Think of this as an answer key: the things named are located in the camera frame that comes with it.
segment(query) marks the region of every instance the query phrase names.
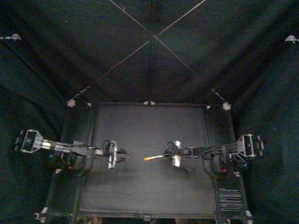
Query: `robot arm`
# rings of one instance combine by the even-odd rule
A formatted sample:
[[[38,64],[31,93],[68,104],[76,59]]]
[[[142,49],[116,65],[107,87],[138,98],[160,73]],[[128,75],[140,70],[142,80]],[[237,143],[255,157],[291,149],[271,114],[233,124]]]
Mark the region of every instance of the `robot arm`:
[[[249,160],[263,156],[265,144],[258,137],[247,134],[233,144],[217,145],[211,147],[182,147],[182,143],[175,141],[167,144],[163,155],[147,157],[144,161],[167,157],[172,160],[172,166],[182,166],[182,158],[198,158],[203,163],[210,162],[210,168],[205,165],[205,171],[217,179],[223,176],[230,169],[237,171],[239,167],[247,166]]]
[[[91,147],[82,142],[59,143],[46,139],[38,130],[28,129],[16,139],[15,150],[30,154],[39,150],[51,151],[58,157],[67,157],[67,160],[71,161],[68,165],[76,163],[76,157],[108,158],[108,169],[114,169],[116,163],[127,160],[126,157],[119,156],[127,154],[127,151],[118,148],[118,142],[106,141],[106,143],[103,149]]]

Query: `black fabric backdrop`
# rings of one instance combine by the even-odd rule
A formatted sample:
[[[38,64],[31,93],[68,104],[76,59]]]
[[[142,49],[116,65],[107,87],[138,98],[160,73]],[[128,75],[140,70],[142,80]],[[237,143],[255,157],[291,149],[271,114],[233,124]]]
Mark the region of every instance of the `black fabric backdrop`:
[[[299,44],[285,39],[299,38],[299,2],[207,0],[175,24],[201,1],[115,3],[123,11],[108,0],[0,1],[0,37],[23,38],[0,40],[0,221],[39,211],[44,199],[47,167],[36,174],[11,153],[19,130],[59,139],[66,101],[150,41],[76,100],[222,103],[215,88],[238,134],[269,142],[247,174],[257,223],[298,223]],[[168,25],[162,43],[154,35]]]

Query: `diagonal support rod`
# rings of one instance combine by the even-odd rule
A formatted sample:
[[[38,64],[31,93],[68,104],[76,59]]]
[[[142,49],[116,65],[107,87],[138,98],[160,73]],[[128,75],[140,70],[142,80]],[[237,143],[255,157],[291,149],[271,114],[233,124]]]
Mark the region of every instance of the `diagonal support rod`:
[[[87,86],[84,87],[78,94],[75,94],[71,98],[71,100],[75,100],[75,98],[78,98],[143,48],[144,46],[150,43],[150,41],[147,41],[142,46],[139,46],[134,52],[131,52],[128,54],[128,56],[122,59],[114,66],[112,68],[110,68],[110,70],[102,74],[98,79]]]
[[[143,29],[150,32],[147,30],[147,28],[138,22],[138,20],[127,13],[127,11],[118,5],[118,3],[114,0],[108,0],[126,14],[127,16],[139,24],[140,27],[143,27]]]
[[[154,38],[159,41],[159,43],[163,45],[163,47],[168,50],[168,52],[172,54],[172,56],[184,64],[184,66],[189,68],[189,70],[193,72],[193,74],[201,76],[193,69],[191,67],[187,65],[187,63],[183,61],[183,59],[178,56],[178,54],[172,51],[172,49],[166,45],[166,43],[156,37],[154,36]],[[214,92],[214,94],[223,100],[223,102],[227,102],[226,99],[222,97],[221,93],[215,90],[215,88],[211,88],[211,91]]]
[[[201,1],[155,36],[159,37],[206,1]]]
[[[139,24],[139,26],[150,33],[148,29],[142,25],[142,23],[127,13],[127,11],[116,4],[116,2],[114,0],[108,0],[124,13],[126,15]],[[163,47],[170,51],[170,53],[174,55],[174,57],[184,64],[184,66],[189,68],[189,70],[191,71],[193,74],[198,75],[199,74],[191,69],[191,67],[186,64],[186,62],[183,61],[183,59],[175,54],[175,52],[171,50],[171,48],[164,44],[164,42],[158,38],[197,8],[199,8],[201,5],[203,5],[203,3],[207,0],[201,1],[156,35],[154,35],[154,38],[158,40],[158,42],[163,45]],[[131,58],[136,52],[150,43],[151,41],[147,41],[103,75],[100,75],[100,77],[95,80],[95,82],[92,82],[84,89],[80,90],[80,92],[78,94],[74,95],[74,97],[71,98],[72,100],[75,98],[78,98],[114,70],[115,68],[123,64],[123,62]],[[214,92],[214,94],[223,100],[223,102],[226,102],[226,99],[222,97],[222,95],[219,94],[219,92],[211,88],[211,91]]]

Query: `metal frame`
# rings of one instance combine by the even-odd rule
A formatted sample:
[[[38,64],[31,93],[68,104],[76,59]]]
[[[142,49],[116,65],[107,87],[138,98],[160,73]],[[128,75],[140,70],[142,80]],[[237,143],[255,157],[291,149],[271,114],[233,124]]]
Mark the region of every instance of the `metal frame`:
[[[142,103],[99,103],[98,105],[138,105],[138,106],[144,106]],[[202,105],[194,105],[194,104],[158,104],[155,106],[170,106],[170,107],[202,107]],[[207,135],[207,145],[211,144],[211,122],[210,122],[210,111],[206,109],[205,110],[205,120],[206,120],[206,135]],[[230,138],[235,139],[235,134],[234,134],[234,129],[233,129],[233,123],[231,123],[231,115],[229,111],[223,110],[223,113],[227,113],[227,118],[229,118],[229,130],[231,133]],[[91,142],[91,133],[94,129],[94,109],[90,112],[88,115],[88,143]],[[87,169],[91,168],[92,166],[92,161],[91,164],[87,164]],[[111,218],[138,218],[138,219],[144,219],[144,220],[151,220],[151,219],[167,219],[167,218],[179,218],[179,219],[217,219],[219,224],[225,224],[227,218],[241,220],[243,224],[249,224],[249,217],[247,217],[247,210],[249,210],[249,204],[247,204],[247,197],[246,197],[246,191],[245,191],[245,184],[243,184],[243,178],[242,176],[238,178],[234,178],[234,181],[227,181],[225,180],[213,180],[213,185],[214,185],[214,194],[215,194],[215,202],[217,202],[217,207],[215,207],[215,215],[179,215],[179,214],[166,214],[166,213],[156,213],[156,214],[150,214],[150,213],[123,213],[123,212],[84,212],[79,210],[80,207],[80,194],[82,194],[82,185],[84,183],[86,179],[86,173],[83,172],[78,178],[76,178],[76,192],[75,192],[75,199],[74,199],[74,206],[72,210],[70,213],[60,213],[59,211],[52,210],[52,195],[55,191],[55,185],[58,181],[58,175],[54,173],[52,174],[52,180],[51,180],[51,189],[50,189],[50,194],[48,194],[48,199],[47,199],[47,204],[46,207],[48,209],[48,217],[47,217],[47,222],[51,221],[54,217],[68,217],[70,223],[76,223],[78,216],[98,216],[98,217],[111,217]],[[239,210],[239,213],[234,213],[231,211],[222,211],[222,204],[221,204],[221,194],[222,194],[222,188],[230,187],[230,190],[235,190],[239,193],[239,203],[242,204],[242,209]]]

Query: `black curtain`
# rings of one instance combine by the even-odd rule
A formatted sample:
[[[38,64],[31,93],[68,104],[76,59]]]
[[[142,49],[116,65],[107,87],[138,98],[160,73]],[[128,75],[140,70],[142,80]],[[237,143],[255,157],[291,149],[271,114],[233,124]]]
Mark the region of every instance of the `black curtain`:
[[[258,81],[259,89],[238,105],[238,134],[261,135],[265,158],[246,176],[247,198],[257,223],[299,223],[299,45],[285,44]]]

